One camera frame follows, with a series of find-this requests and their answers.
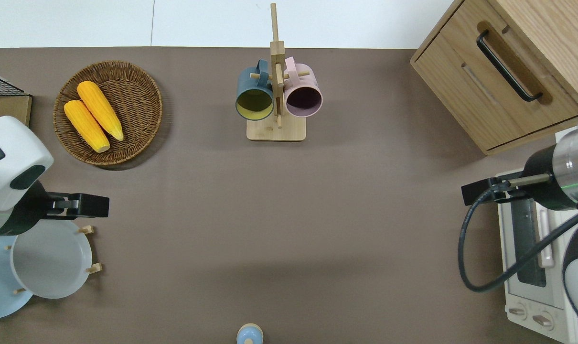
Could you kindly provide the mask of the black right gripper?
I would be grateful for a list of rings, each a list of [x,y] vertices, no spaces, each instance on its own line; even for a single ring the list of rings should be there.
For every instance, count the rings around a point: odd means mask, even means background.
[[[536,151],[527,159],[522,176],[548,174],[550,181],[522,186],[524,192],[537,203],[554,211],[568,211],[577,208],[577,202],[570,199],[558,185],[553,172],[553,155],[556,145]]]

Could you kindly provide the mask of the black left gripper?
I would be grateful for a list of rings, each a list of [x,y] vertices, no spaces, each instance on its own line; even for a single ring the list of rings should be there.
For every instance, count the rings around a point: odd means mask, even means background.
[[[0,237],[20,235],[39,220],[47,216],[51,209],[51,198],[40,181],[36,181],[23,197],[4,214],[0,214]]]

